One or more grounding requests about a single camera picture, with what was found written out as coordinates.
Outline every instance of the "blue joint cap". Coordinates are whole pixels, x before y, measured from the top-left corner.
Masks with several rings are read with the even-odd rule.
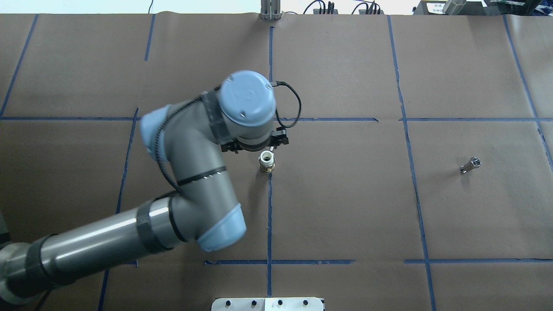
[[[167,118],[167,112],[171,105],[167,105],[163,108],[154,110],[147,113],[140,119],[140,134],[142,135],[142,141],[146,145],[146,149],[150,156],[155,160],[155,135],[158,133],[159,127]],[[159,156],[162,161],[167,161],[165,155],[165,131],[162,131],[159,135]]]
[[[246,233],[246,222],[242,214],[242,208],[238,203],[215,226],[207,230],[198,239],[198,244],[203,251],[218,251],[240,240]]]
[[[223,82],[219,104],[231,121],[247,127],[269,122],[277,109],[269,80],[250,70],[237,71]]]

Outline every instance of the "white metal plate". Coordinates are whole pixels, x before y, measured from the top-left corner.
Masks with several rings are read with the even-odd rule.
[[[211,305],[211,311],[258,310],[258,311],[324,311],[323,300],[316,297],[277,298],[219,298]]]

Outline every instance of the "robotic arm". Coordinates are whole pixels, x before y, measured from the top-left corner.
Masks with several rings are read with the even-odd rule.
[[[273,86],[257,72],[239,71],[196,99],[143,116],[142,139],[175,191],[63,234],[2,248],[0,307],[27,304],[43,291],[187,241],[208,252],[238,241],[246,224],[221,151],[288,143],[285,126],[273,131]]]

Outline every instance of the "black cable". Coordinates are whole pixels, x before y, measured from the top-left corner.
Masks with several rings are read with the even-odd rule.
[[[175,195],[177,195],[177,194],[179,194],[179,192],[176,191],[176,190],[169,191],[169,192],[167,192],[167,193],[165,193],[165,194],[162,194],[162,195],[160,195],[159,197],[155,198],[154,201],[157,201],[157,200],[163,199],[163,198],[168,198],[168,197],[170,197],[170,196],[175,196]]]
[[[319,5],[321,5],[322,3],[322,11],[326,11],[326,4],[323,0],[315,0],[311,3],[309,3],[309,5],[305,8],[305,11],[303,12],[303,14],[305,14],[305,12],[307,12],[307,10],[309,9],[310,6],[312,6],[315,2],[319,2]]]
[[[218,91],[220,88],[221,88],[221,86],[217,86],[217,87],[214,88],[214,90]],[[182,105],[177,110],[173,111],[167,118],[165,118],[165,121],[163,121],[163,123],[159,127],[157,133],[155,134],[155,146],[154,146],[155,161],[157,162],[159,170],[161,171],[161,173],[162,173],[163,177],[165,178],[165,180],[167,180],[167,182],[173,188],[175,188],[175,190],[178,191],[180,193],[180,195],[183,195],[182,189],[180,189],[179,186],[177,185],[177,183],[173,181],[173,179],[171,178],[171,176],[169,175],[169,173],[165,169],[165,166],[163,165],[163,162],[161,161],[161,155],[159,154],[159,137],[161,135],[161,132],[165,129],[165,127],[167,126],[169,121],[171,121],[171,119],[173,119],[176,115],[178,115],[184,109],[190,107],[193,103],[201,101],[201,100],[202,100],[202,97],[198,96],[195,99],[193,99],[193,100],[187,102],[186,104]]]
[[[296,123],[299,121],[300,119],[300,115],[301,115],[301,99],[300,99],[300,96],[298,95],[298,93],[296,92],[296,90],[294,90],[293,87],[291,87],[288,83],[284,82],[284,81],[275,81],[276,82],[276,86],[280,86],[280,85],[284,85],[286,86],[287,88],[290,89],[290,91],[292,91],[292,93],[294,93],[294,95],[296,96],[296,98],[298,99],[298,116],[296,117],[296,119],[294,120],[294,122],[292,122],[292,124],[290,125],[284,125],[282,123],[282,120],[280,119],[280,116],[278,115],[278,109],[275,110],[275,113],[276,113],[276,120],[278,121],[278,123],[280,124],[280,126],[284,127],[284,128],[290,128],[290,127],[293,127],[294,125],[296,125]]]
[[[360,4],[358,4],[358,5],[355,7],[355,9],[353,9],[353,12],[351,12],[351,15],[353,15],[353,14],[355,13],[355,10],[356,10],[358,7],[362,6],[363,4],[364,4],[365,6],[367,6],[367,8],[365,9],[365,14],[367,14],[367,12],[369,11],[369,4],[368,4],[367,2],[361,2]]]
[[[373,10],[374,10],[374,1],[373,3],[371,3],[371,6],[369,7],[369,11],[366,14],[373,14]]]
[[[44,305],[44,303],[46,302],[46,299],[48,298],[48,296],[50,295],[50,293],[52,292],[52,290],[48,290],[44,293],[44,295],[42,295],[42,298],[38,301],[38,303],[36,304],[36,307],[34,308],[34,311],[39,311],[40,308],[42,308],[42,306]]]

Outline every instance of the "metal bolt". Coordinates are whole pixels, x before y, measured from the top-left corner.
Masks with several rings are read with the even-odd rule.
[[[461,166],[461,174],[467,173],[475,168],[479,168],[482,165],[482,161],[480,159],[472,157],[467,164]]]

